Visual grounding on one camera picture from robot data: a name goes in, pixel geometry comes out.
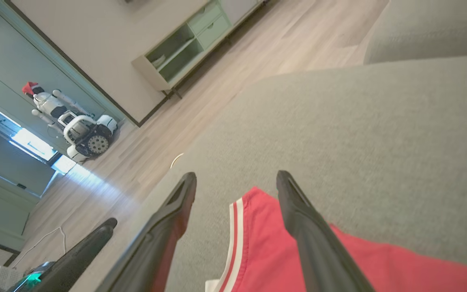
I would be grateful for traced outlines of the red jersey with white sleeves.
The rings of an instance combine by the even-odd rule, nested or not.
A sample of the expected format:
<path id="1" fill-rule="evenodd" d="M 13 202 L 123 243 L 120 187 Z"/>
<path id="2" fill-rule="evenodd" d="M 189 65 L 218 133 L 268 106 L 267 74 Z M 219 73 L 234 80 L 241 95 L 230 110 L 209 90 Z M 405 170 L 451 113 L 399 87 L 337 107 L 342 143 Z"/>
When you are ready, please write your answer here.
<path id="1" fill-rule="evenodd" d="M 296 240 L 276 198 L 253 187 L 229 206 L 224 272 L 205 292 L 306 292 Z M 467 266 L 330 228 L 376 292 L 467 292 Z"/>

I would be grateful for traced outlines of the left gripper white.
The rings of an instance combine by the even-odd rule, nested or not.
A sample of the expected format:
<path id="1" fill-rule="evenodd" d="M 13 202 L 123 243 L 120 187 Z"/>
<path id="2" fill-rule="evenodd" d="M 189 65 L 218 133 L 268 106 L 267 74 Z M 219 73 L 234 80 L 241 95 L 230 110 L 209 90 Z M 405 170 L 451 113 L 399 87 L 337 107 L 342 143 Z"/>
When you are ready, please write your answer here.
<path id="1" fill-rule="evenodd" d="M 117 224 L 116 218 L 108 218 L 58 261 L 47 261 L 26 272 L 6 292 L 69 292 L 112 238 Z"/>

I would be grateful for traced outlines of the grey sofa back cushion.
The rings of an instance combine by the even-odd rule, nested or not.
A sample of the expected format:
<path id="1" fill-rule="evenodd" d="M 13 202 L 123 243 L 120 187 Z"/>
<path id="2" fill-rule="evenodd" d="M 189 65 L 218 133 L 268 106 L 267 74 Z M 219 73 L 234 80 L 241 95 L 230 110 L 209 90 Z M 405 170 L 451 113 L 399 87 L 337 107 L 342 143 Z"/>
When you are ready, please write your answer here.
<path id="1" fill-rule="evenodd" d="M 364 63 L 467 56 L 467 0 L 390 0 Z"/>

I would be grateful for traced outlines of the white perforated box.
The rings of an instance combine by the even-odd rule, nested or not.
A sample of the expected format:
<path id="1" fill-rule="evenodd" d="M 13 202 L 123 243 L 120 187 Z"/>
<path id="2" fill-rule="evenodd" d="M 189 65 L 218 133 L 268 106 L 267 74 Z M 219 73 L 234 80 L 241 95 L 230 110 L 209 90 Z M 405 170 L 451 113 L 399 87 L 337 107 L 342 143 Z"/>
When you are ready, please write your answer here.
<path id="1" fill-rule="evenodd" d="M 0 290 L 6 291 L 24 278 L 24 273 L 15 268 L 0 266 Z"/>

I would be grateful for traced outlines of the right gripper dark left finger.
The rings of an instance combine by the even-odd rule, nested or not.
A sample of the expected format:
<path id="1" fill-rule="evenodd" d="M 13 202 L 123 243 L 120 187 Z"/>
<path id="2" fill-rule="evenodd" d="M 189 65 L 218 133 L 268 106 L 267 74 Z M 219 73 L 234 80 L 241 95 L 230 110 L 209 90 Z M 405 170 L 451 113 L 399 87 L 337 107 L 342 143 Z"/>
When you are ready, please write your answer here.
<path id="1" fill-rule="evenodd" d="M 196 174 L 185 173 L 95 292 L 164 292 L 176 244 L 187 230 L 196 188 Z"/>

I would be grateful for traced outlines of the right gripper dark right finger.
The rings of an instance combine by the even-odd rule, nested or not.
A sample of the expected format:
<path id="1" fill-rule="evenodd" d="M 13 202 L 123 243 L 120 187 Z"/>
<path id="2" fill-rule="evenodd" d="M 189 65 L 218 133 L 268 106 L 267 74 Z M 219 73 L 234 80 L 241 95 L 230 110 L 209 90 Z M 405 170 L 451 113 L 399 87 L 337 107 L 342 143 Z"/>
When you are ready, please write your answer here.
<path id="1" fill-rule="evenodd" d="M 278 171 L 276 187 L 285 229 L 297 243 L 306 292 L 375 292 L 288 171 Z"/>

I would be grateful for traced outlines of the red santa hat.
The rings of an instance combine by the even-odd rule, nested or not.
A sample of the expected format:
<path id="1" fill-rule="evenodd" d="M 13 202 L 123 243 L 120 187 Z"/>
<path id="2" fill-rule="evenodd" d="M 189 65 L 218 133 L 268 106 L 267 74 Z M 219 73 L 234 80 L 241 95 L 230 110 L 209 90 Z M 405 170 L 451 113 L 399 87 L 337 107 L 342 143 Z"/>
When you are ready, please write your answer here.
<path id="1" fill-rule="evenodd" d="M 27 82 L 21 91 L 28 97 L 33 98 L 35 94 L 40 94 L 45 92 L 44 89 L 36 82 Z"/>

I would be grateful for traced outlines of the white wheeled humanoid robot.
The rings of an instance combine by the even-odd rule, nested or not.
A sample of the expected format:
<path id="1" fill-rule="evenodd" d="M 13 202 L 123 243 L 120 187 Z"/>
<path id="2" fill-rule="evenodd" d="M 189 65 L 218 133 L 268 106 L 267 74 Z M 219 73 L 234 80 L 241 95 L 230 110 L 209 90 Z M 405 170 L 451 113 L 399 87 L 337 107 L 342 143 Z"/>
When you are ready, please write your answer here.
<path id="1" fill-rule="evenodd" d="M 76 163 L 105 153 L 114 139 L 118 122 L 109 115 L 94 115 L 76 101 L 55 89 L 35 94 L 32 114 L 56 130 L 68 143 L 67 156 Z"/>

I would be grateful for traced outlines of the green and white sideboard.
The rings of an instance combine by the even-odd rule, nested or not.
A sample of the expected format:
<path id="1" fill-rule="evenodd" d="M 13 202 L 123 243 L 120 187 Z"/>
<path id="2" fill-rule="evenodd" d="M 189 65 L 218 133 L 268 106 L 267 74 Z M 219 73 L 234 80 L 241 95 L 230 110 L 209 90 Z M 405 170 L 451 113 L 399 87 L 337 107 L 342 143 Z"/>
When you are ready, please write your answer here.
<path id="1" fill-rule="evenodd" d="M 200 0 L 200 8 L 132 60 L 132 66 L 164 95 L 179 95 L 178 85 L 222 41 L 268 0 Z M 155 68 L 151 61 L 166 61 Z"/>

